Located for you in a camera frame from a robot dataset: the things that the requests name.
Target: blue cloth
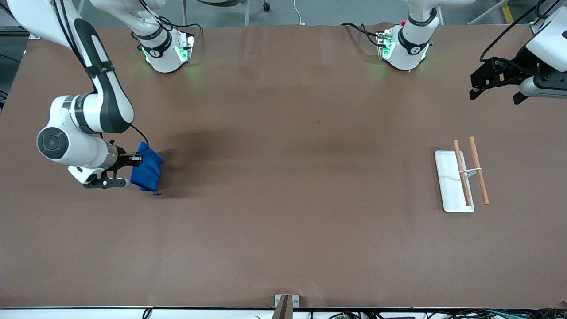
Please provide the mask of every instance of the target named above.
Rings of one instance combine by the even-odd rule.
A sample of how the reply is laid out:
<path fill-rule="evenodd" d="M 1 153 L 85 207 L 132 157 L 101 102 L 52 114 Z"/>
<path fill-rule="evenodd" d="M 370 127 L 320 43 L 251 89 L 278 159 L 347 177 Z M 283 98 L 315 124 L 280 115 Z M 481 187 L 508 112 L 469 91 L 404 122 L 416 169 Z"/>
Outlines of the blue cloth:
<path fill-rule="evenodd" d="M 138 185 L 140 190 L 154 192 L 158 190 L 159 178 L 162 173 L 159 171 L 159 166 L 163 163 L 162 157 L 151 148 L 147 148 L 143 153 L 140 153 L 146 148 L 146 143 L 141 142 L 138 148 L 138 153 L 143 156 L 143 161 L 140 165 L 132 168 L 130 182 Z"/>

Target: table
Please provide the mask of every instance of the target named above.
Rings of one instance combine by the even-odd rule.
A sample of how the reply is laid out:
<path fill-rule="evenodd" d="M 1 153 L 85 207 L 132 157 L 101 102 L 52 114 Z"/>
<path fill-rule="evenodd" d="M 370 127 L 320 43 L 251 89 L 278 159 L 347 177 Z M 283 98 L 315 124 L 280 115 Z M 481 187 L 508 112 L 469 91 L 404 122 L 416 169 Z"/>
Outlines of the table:
<path fill-rule="evenodd" d="M 51 101 L 91 86 L 71 51 L 30 42 L 0 116 L 0 305 L 564 307 L 565 101 L 468 99 L 504 27 L 440 27 L 411 73 L 344 27 L 206 30 L 172 74 L 100 30 L 165 159 L 156 197 L 85 190 L 41 156 Z M 472 183 L 476 212 L 444 213 L 433 153 L 468 136 L 491 205 Z"/>

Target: cable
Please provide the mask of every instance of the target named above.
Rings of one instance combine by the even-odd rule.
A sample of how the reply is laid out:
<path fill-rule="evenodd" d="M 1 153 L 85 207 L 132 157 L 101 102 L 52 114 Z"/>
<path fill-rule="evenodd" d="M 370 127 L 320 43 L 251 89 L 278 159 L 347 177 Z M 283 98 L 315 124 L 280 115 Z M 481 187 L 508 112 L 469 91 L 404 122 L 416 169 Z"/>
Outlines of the cable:
<path fill-rule="evenodd" d="M 293 8 L 295 9 L 295 12 L 297 12 L 297 17 L 299 18 L 299 24 L 302 24 L 301 14 L 299 14 L 299 10 L 297 10 L 297 7 L 295 6 L 295 0 L 293 0 Z"/>
<path fill-rule="evenodd" d="M 557 6 L 557 4 L 560 2 L 561 0 L 555 0 L 555 2 L 545 11 L 544 15 L 547 15 L 553 8 L 555 8 L 555 6 Z M 538 18 L 537 21 L 534 23 L 538 23 L 540 22 L 541 18 Z"/>
<path fill-rule="evenodd" d="M 18 63 L 22 63 L 20 60 L 16 60 L 16 59 L 14 59 L 14 58 L 12 58 L 12 57 L 5 56 L 5 55 L 3 55 L 3 54 L 0 54 L 0 57 L 5 57 L 5 58 L 10 59 L 10 60 L 12 60 L 12 61 L 15 61 L 15 62 L 18 62 Z"/>
<path fill-rule="evenodd" d="M 342 312 L 341 312 L 341 313 L 337 313 L 337 314 L 334 314 L 334 315 L 330 316 L 330 317 L 327 318 L 327 319 L 333 319 L 333 318 L 336 318 L 336 317 L 338 317 L 338 316 L 342 316 L 342 314 L 343 314 Z"/>
<path fill-rule="evenodd" d="M 198 24 L 198 23 L 192 23 L 192 24 L 174 24 L 174 23 L 171 23 L 171 21 L 170 21 L 169 19 L 167 19 L 165 16 L 157 15 L 157 14 L 155 14 L 154 12 L 152 12 L 152 11 L 150 10 L 149 6 L 147 5 L 147 3 L 146 3 L 145 0 L 138 0 L 138 2 L 144 7 L 144 9 L 146 9 L 146 11 L 147 11 L 151 16 L 154 17 L 155 21 L 156 21 L 156 22 L 159 24 L 159 26 L 162 27 L 164 30 L 166 30 L 166 31 L 171 31 L 171 29 L 173 29 L 173 27 L 186 28 L 186 27 L 194 27 L 194 26 L 196 26 L 196 27 L 199 27 L 199 37 L 198 37 L 197 39 L 195 39 L 195 45 L 197 45 L 197 42 L 200 40 L 200 38 L 202 38 L 202 36 L 203 36 L 203 27 L 201 27 L 200 24 Z M 167 24 L 167 25 L 169 25 L 171 28 L 170 28 L 170 29 L 166 28 L 166 26 L 164 25 L 164 23 Z M 132 32 L 131 36 L 134 37 L 136 40 L 138 40 L 137 37 L 135 37 L 136 35 L 133 34 L 133 32 Z"/>
<path fill-rule="evenodd" d="M 75 53 L 75 56 L 77 57 L 77 59 L 79 59 L 79 62 L 81 63 L 81 65 L 84 67 L 84 61 L 83 58 L 81 58 L 81 55 L 79 54 L 79 51 L 77 50 L 77 48 L 73 45 L 74 40 L 71 41 L 71 39 L 69 38 L 69 35 L 67 34 L 67 30 L 65 29 L 65 26 L 63 25 L 63 20 L 61 19 L 61 13 L 59 12 L 59 8 L 57 8 L 57 1 L 53 1 L 53 8 L 55 9 L 55 13 L 57 15 L 57 20 L 59 21 L 59 26 L 61 27 L 61 31 L 63 32 L 63 35 L 65 35 L 65 39 L 67 40 L 67 43 L 69 43 L 69 47 L 71 48 L 71 50 L 73 51 L 73 53 Z M 69 19 L 67 18 L 67 16 L 65 15 L 65 9 L 64 7 L 62 7 L 62 11 L 64 14 L 64 18 L 67 22 L 67 25 L 69 25 Z"/>
<path fill-rule="evenodd" d="M 130 126 L 136 130 L 136 132 L 138 132 L 143 139 L 146 141 L 146 148 L 144 148 L 142 151 L 140 152 L 136 152 L 136 154 L 142 154 L 143 152 L 147 151 L 148 148 L 150 148 L 150 142 L 148 142 L 147 137 L 137 128 L 134 126 L 134 124 L 130 124 Z"/>
<path fill-rule="evenodd" d="M 539 12 L 539 6 L 540 6 L 542 3 L 544 3 L 545 1 L 546 1 L 546 0 L 538 1 L 538 2 L 535 4 L 535 16 L 537 16 L 537 17 L 540 18 L 540 19 L 547 19 L 547 18 L 549 18 L 549 15 L 547 15 L 547 14 L 541 14 L 541 13 Z"/>
<path fill-rule="evenodd" d="M 386 47 L 384 44 L 378 44 L 372 40 L 372 38 L 369 35 L 369 32 L 366 31 L 366 27 L 364 26 L 364 24 L 361 24 L 360 27 L 364 30 L 364 33 L 366 34 L 366 37 L 368 38 L 368 41 L 370 41 L 370 43 L 376 45 L 377 47 L 381 47 L 381 48 Z"/>
<path fill-rule="evenodd" d="M 350 23 L 350 22 L 345 22 L 343 24 L 341 24 L 341 26 L 348 26 L 348 27 L 353 27 L 355 28 L 358 32 L 360 33 L 364 33 L 366 35 L 366 37 L 368 38 L 368 41 L 370 41 L 370 43 L 376 45 L 377 47 L 381 47 L 381 48 L 385 48 L 386 46 L 384 44 L 378 44 L 376 43 L 374 40 L 372 40 L 372 38 L 370 36 L 376 36 L 376 33 L 372 33 L 372 32 L 368 32 L 368 30 L 366 30 L 366 27 L 364 26 L 364 24 L 361 24 L 360 27 L 358 27 L 357 25 Z"/>
<path fill-rule="evenodd" d="M 353 27 L 353 28 L 355 28 L 355 29 L 356 29 L 356 30 L 357 30 L 358 32 L 362 32 L 362 33 L 365 33 L 363 29 L 361 29 L 361 28 L 360 28 L 359 26 L 357 26 L 357 25 L 356 25 L 356 24 L 354 24 L 354 23 L 345 22 L 345 23 L 341 24 L 341 26 L 348 26 L 348 27 Z M 368 35 L 371 35 L 371 36 L 376 36 L 376 34 L 375 34 L 375 33 L 370 33 L 370 34 L 368 34 Z"/>
<path fill-rule="evenodd" d="M 151 312 L 153 311 L 152 308 L 147 308 L 143 311 L 142 319 L 148 319 L 151 316 Z"/>
<path fill-rule="evenodd" d="M 14 15 L 12 14 L 12 11 L 10 11 L 10 9 L 8 9 L 5 5 L 0 3 L 0 6 L 4 8 L 4 10 L 6 10 L 6 12 L 12 17 L 12 19 L 15 20 Z"/>
<path fill-rule="evenodd" d="M 84 61 L 83 61 L 83 58 L 81 57 L 81 54 L 79 54 L 79 48 L 77 46 L 77 43 L 75 42 L 75 36 L 73 36 L 73 32 L 71 31 L 71 25 L 69 24 L 69 18 L 67 17 L 67 12 L 65 11 L 65 3 L 63 2 L 63 0 L 60 0 L 59 3 L 61 4 L 61 10 L 63 11 L 63 18 L 65 19 L 65 24 L 67 25 L 67 30 L 69 32 L 69 38 L 71 38 L 71 43 L 73 44 L 73 50 L 75 51 L 75 54 L 77 55 L 77 58 L 79 59 L 79 61 L 83 65 L 83 67 L 85 67 L 86 65 L 84 64 Z"/>
<path fill-rule="evenodd" d="M 173 27 L 177 27 L 177 28 L 198 27 L 199 28 L 199 37 L 197 37 L 195 39 L 193 46 L 196 46 L 197 43 L 199 42 L 199 40 L 201 40 L 201 38 L 203 37 L 203 27 L 201 27 L 201 25 L 198 24 L 198 23 L 183 24 L 183 25 L 173 24 L 173 23 L 171 23 L 171 21 L 169 19 L 167 19 L 166 17 L 161 16 L 161 15 L 159 16 L 159 19 L 160 19 L 160 21 L 169 24 L 171 26 L 171 28 L 173 28 Z"/>
<path fill-rule="evenodd" d="M 545 1 L 545 0 L 538 0 L 538 3 L 543 3 L 544 1 Z M 512 22 L 512 24 L 510 24 L 506 29 L 504 29 L 504 31 L 503 31 L 500 35 L 498 35 L 498 36 L 496 37 L 496 39 L 495 39 L 494 41 L 492 41 L 492 43 L 490 43 L 490 44 L 488 45 L 488 47 L 482 52 L 482 54 L 480 55 L 480 58 L 479 58 L 480 62 L 482 62 L 482 63 L 487 62 L 488 59 L 485 59 L 484 56 L 486 56 L 486 54 L 488 53 L 488 51 L 490 51 L 490 49 L 492 49 L 492 47 L 493 47 L 498 41 L 500 41 L 500 39 L 501 39 L 506 33 L 508 33 L 508 31 L 510 31 L 510 29 L 512 29 L 516 24 L 518 24 L 523 18 L 527 17 L 528 14 L 532 13 L 532 12 L 536 9 L 537 6 L 538 6 L 538 5 L 536 4 L 536 5 L 534 5 L 533 7 L 531 7 L 531 9 L 529 9 L 529 10 L 526 11 L 526 12 L 524 12 L 524 14 L 522 14 L 518 19 L 516 19 L 514 22 Z M 499 59 L 500 61 L 503 61 L 503 62 L 505 62 L 505 63 L 508 63 L 509 65 L 511 65 L 511 66 L 513 66 L 513 67 L 515 67 L 515 68 L 518 68 L 518 69 L 521 70 L 522 72 L 525 72 L 525 73 L 528 73 L 528 74 L 532 74 L 532 75 L 533 75 L 533 72 L 531 72 L 531 71 L 529 71 L 529 70 L 527 70 L 527 69 L 525 69 L 525 68 L 519 66 L 518 64 L 516 64 L 516 63 L 514 63 L 514 62 L 512 62 L 512 61 L 510 61 L 510 60 L 507 60 L 507 59 L 505 59 L 505 58 L 498 58 L 498 59 Z"/>

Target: robotic arm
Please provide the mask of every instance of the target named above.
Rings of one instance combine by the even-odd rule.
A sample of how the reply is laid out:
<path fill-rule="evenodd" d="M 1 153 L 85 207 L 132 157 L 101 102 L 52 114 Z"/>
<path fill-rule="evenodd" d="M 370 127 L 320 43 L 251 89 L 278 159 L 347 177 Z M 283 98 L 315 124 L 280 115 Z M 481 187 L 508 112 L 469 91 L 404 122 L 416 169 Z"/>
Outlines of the robotic arm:
<path fill-rule="evenodd" d="M 193 35 L 173 28 L 167 29 L 161 18 L 153 12 L 165 5 L 166 0 L 90 0 L 126 24 L 142 44 L 146 61 L 158 72 L 169 73 L 183 63 L 190 62 Z"/>
<path fill-rule="evenodd" d="M 379 55 L 394 68 L 411 70 L 425 59 L 431 35 L 439 25 L 437 7 L 465 6 L 475 0 L 404 0 L 409 6 L 408 20 L 378 36 Z"/>
<path fill-rule="evenodd" d="M 53 101 L 49 121 L 37 136 L 39 151 L 68 165 L 86 188 L 128 185 L 116 171 L 138 165 L 142 157 L 126 154 L 99 135 L 127 130 L 134 110 L 95 29 L 79 16 L 71 0 L 8 0 L 8 5 L 24 28 L 72 49 L 94 87 L 93 93 L 59 96 Z M 112 178 L 107 177 L 108 170 L 114 171 Z"/>
<path fill-rule="evenodd" d="M 485 90 L 519 85 L 514 104 L 530 96 L 567 99 L 567 7 L 546 19 L 543 29 L 521 47 L 516 57 L 492 57 L 471 74 L 471 100 Z"/>

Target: white tray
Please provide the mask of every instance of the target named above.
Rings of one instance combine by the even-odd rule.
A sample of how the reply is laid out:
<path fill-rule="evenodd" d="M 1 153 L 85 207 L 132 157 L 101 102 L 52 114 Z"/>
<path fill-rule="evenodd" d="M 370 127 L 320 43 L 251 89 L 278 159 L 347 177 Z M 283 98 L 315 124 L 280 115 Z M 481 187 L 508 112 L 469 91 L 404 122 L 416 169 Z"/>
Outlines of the white tray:
<path fill-rule="evenodd" d="M 460 152 L 463 159 L 463 166 L 467 167 L 464 162 L 463 152 Z M 472 204 L 471 185 L 468 183 L 468 193 L 471 198 L 472 206 L 467 206 L 464 199 L 463 186 L 460 182 L 459 166 L 454 150 L 436 150 L 435 164 L 437 166 L 437 177 L 439 178 L 439 188 L 441 189 L 441 200 L 443 201 L 443 210 L 447 213 L 472 213 L 475 211 L 475 205 Z"/>

